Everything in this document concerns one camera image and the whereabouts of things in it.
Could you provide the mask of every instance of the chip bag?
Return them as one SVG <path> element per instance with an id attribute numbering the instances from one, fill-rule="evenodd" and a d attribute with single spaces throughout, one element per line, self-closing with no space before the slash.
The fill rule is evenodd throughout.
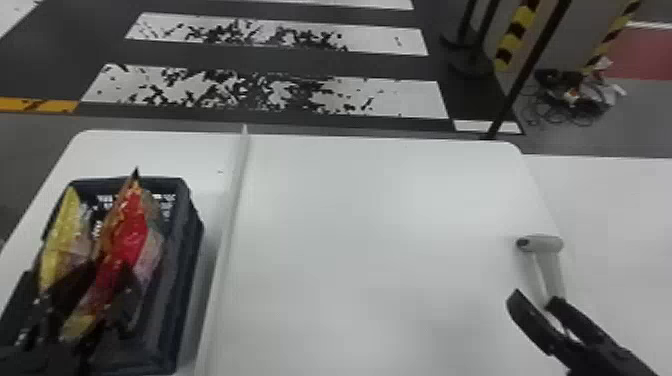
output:
<path id="1" fill-rule="evenodd" d="M 103 221 L 93 252 L 100 260 L 96 278 L 66 320 L 61 332 L 65 340 L 80 337 L 96 322 L 118 291 L 123 265 L 133 270 L 144 295 L 161 257 L 163 236 L 154 223 L 159 220 L 158 211 L 151 193 L 140 186 L 136 170 Z"/>
<path id="2" fill-rule="evenodd" d="M 90 214 L 75 189 L 66 188 L 40 255 L 40 294 L 89 260 L 93 244 L 89 231 Z"/>

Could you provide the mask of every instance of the crosswalk marking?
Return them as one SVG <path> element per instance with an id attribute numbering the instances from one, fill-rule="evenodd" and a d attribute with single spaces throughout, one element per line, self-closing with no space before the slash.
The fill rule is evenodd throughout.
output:
<path id="1" fill-rule="evenodd" d="M 143 13 L 127 39 L 427 56 L 413 28 Z"/>
<path id="2" fill-rule="evenodd" d="M 381 8 L 381 9 L 399 9 L 399 10 L 413 9 L 413 3 L 411 2 L 411 0 L 251 0 L 249 2 L 295 3 L 305 5 L 324 5 L 324 6 L 356 7 L 356 8 Z"/>
<path id="3" fill-rule="evenodd" d="M 106 64 L 82 102 L 448 119 L 434 81 Z"/>

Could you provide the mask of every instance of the black and yellow hazard tape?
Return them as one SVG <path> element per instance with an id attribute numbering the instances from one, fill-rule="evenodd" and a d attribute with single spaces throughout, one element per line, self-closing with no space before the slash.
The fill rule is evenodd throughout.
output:
<path id="1" fill-rule="evenodd" d="M 527 30 L 532 27 L 537 18 L 541 0 L 523 0 L 513 15 L 511 25 L 506 30 L 504 38 L 497 47 L 495 54 L 495 69 L 504 72 L 509 69 L 516 52 L 523 46 L 523 37 Z"/>
<path id="2" fill-rule="evenodd" d="M 621 34 L 621 31 L 623 31 L 632 17 L 635 16 L 635 13 L 637 12 L 637 9 L 639 9 L 640 5 L 642 5 L 642 0 L 631 0 L 628 2 L 621 15 L 611 24 L 611 27 L 607 32 L 607 36 L 602 39 L 600 45 L 597 46 L 595 52 L 593 52 L 593 56 L 588 60 L 586 65 L 581 70 L 585 76 L 593 73 L 597 63 L 599 63 L 602 57 L 606 55 L 607 52 L 609 52 L 609 48 L 611 47 L 612 43 L 614 43 L 614 40 L 618 38 L 618 35 Z"/>
<path id="3" fill-rule="evenodd" d="M 0 111 L 72 113 L 78 101 L 0 97 Z"/>

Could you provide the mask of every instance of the tangled wire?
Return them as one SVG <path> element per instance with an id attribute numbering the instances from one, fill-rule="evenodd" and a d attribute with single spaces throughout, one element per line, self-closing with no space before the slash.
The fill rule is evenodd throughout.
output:
<path id="1" fill-rule="evenodd" d="M 581 85 L 580 100 L 573 106 L 563 99 L 563 95 L 563 91 L 552 91 L 538 84 L 528 85 L 521 92 L 521 97 L 528 98 L 521 111 L 522 119 L 533 127 L 568 123 L 590 127 L 609 108 L 604 93 L 594 83 Z"/>

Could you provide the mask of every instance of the gray floor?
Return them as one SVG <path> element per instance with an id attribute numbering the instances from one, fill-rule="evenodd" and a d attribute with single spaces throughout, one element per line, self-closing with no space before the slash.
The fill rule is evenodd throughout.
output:
<path id="1" fill-rule="evenodd" d="M 635 15 L 637 21 L 672 22 L 672 1 L 646 0 Z"/>
<path id="2" fill-rule="evenodd" d="M 524 126 L 527 137 L 514 142 L 526 153 L 611 157 L 672 157 L 672 82 L 608 79 L 623 87 L 620 98 L 591 127 L 574 124 Z M 517 113 L 525 99 L 519 100 Z"/>

